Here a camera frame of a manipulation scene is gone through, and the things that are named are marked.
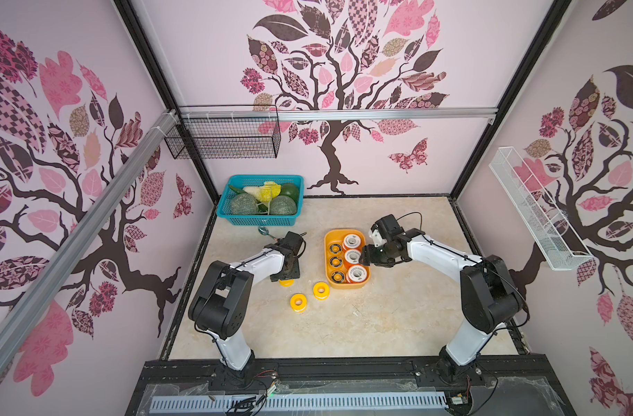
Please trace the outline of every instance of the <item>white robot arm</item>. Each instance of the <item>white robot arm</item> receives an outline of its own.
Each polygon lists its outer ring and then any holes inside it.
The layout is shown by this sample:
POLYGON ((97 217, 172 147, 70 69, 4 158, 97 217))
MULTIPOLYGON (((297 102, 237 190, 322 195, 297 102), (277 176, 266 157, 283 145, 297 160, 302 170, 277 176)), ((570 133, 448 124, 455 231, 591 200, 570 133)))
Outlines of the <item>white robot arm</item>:
POLYGON ((492 334, 504 328, 525 305, 512 286, 504 261, 494 255, 466 254, 426 236, 419 229, 404 231, 393 215, 375 222, 370 230, 374 244, 362 250, 360 262, 393 267, 416 260, 432 266, 460 285, 465 320, 455 337, 439 353, 439 376, 455 383, 471 366, 492 334))

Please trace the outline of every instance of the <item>marble floor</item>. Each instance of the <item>marble floor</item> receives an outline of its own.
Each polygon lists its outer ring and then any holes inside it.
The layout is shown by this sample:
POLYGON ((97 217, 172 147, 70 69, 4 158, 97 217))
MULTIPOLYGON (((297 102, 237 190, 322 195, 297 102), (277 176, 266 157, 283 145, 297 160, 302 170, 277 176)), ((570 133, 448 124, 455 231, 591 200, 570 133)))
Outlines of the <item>marble floor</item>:
MULTIPOLYGON (((381 217, 408 212, 423 214, 423 230, 436 240, 470 251, 455 214, 445 197, 306 198, 293 227, 270 227, 282 237, 286 231, 307 232, 306 251, 300 259, 300 279, 282 287, 269 279, 254 285, 242 331, 257 357, 369 357, 437 355, 462 322, 460 288, 424 263, 410 262, 392 269, 371 267, 370 280, 360 289, 330 290, 327 300, 312 295, 318 281, 326 281, 324 237, 334 228, 356 228, 367 235, 381 217), (289 299, 307 297, 307 309, 293 312, 289 299)), ((417 228, 418 215, 400 220, 405 229, 417 228)), ((272 239, 256 227, 233 226, 217 218, 196 288, 215 260, 235 262, 260 252, 272 239)), ((517 354, 507 331, 501 331, 483 354, 517 354)), ((217 358, 211 338, 196 333, 194 323, 182 317, 170 359, 217 358)))

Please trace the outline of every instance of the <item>yellow ring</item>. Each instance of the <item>yellow ring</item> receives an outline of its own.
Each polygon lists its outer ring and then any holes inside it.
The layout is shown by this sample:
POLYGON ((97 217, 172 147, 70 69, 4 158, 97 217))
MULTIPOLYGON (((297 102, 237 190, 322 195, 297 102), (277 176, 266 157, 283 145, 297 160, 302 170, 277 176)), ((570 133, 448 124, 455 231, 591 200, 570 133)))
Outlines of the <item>yellow ring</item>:
POLYGON ((293 309, 294 312, 298 313, 303 312, 305 309, 307 309, 307 298, 305 297, 305 295, 295 294, 291 296, 291 309, 293 309), (302 303, 296 305, 296 302, 298 300, 302 301, 302 303))
POLYGON ((318 282, 314 285, 314 297, 318 300, 328 299, 330 295, 330 288, 328 285, 322 281, 318 282))

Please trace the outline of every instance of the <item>green vegetable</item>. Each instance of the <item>green vegetable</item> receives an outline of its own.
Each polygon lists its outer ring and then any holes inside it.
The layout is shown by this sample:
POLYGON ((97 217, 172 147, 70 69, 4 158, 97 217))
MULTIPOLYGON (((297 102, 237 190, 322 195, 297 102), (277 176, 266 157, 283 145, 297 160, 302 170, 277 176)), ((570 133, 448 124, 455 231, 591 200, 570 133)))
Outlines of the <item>green vegetable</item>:
POLYGON ((271 215, 295 215, 296 203, 290 196, 279 195, 271 201, 271 215))
POLYGON ((282 184, 282 190, 280 190, 279 195, 286 195, 293 199, 293 202, 298 204, 298 199, 300 199, 300 188, 296 187, 293 182, 287 182, 286 184, 282 184))
POLYGON ((231 199, 230 207, 233 215, 256 215, 258 214, 258 204, 256 199, 247 194, 238 194, 231 199))

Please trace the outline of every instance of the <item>butterfly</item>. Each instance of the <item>butterfly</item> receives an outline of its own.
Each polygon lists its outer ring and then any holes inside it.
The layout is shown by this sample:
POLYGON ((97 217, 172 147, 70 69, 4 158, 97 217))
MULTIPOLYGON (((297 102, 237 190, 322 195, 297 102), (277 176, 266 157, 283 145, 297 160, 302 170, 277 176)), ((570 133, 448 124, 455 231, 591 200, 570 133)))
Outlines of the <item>butterfly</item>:
POLYGON ((192 195, 194 195, 194 191, 191 190, 191 187, 185 185, 185 181, 182 180, 178 174, 175 174, 175 182, 178 184, 180 201, 173 210, 173 218, 178 218, 181 215, 189 215, 191 213, 189 200, 192 198, 192 195))
POLYGON ((397 162, 400 164, 400 169, 404 169, 405 172, 409 173, 409 169, 413 167, 413 163, 416 164, 427 164, 426 160, 428 159, 425 154, 425 150, 428 148, 428 139, 424 138, 417 145, 413 147, 413 151, 411 154, 405 153, 393 153, 390 156, 391 161, 397 162))

